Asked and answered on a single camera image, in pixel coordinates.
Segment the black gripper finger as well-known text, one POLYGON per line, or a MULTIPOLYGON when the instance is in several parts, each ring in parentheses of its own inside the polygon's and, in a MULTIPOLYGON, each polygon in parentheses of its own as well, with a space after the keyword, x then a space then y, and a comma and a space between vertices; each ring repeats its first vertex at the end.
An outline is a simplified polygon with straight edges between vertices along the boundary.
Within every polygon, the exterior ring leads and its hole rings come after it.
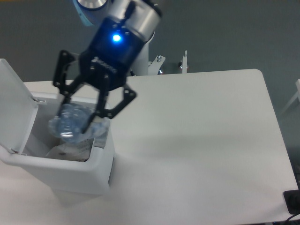
POLYGON ((115 105, 108 103, 109 93, 107 85, 100 89, 96 108, 82 127, 83 134, 88 131, 96 117, 113 119, 137 97, 137 93, 128 84, 122 86, 121 99, 115 105))
POLYGON ((59 52, 56 69, 52 81, 53 86, 58 88, 59 94, 63 96, 56 114, 56 116, 58 117, 61 115, 63 105, 70 103, 71 97, 73 95, 73 93, 70 92, 69 85, 66 84, 68 69, 71 65, 78 63, 79 54, 71 53, 67 50, 61 50, 59 52))

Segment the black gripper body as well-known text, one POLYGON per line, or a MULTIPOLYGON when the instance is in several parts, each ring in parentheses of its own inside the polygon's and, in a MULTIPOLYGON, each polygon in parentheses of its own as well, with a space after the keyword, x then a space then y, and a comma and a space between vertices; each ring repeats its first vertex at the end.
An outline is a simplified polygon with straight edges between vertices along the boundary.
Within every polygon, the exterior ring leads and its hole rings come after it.
POLYGON ((103 75, 108 75, 108 90, 123 86, 127 72, 144 46, 144 41, 128 28, 105 18, 88 48, 80 54, 80 74, 85 82, 101 89, 103 75))

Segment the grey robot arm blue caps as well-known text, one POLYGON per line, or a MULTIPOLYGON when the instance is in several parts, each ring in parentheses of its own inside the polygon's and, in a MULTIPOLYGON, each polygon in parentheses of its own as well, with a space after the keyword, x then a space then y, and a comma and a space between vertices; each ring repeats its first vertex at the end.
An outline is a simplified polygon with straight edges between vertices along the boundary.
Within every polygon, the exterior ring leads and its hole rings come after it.
POLYGON ((79 57, 59 53, 53 85, 64 96, 62 104, 83 84, 99 90, 94 113, 81 129, 85 133, 95 117, 114 118, 135 97, 127 73, 162 17, 150 0, 115 0, 88 48, 79 57))

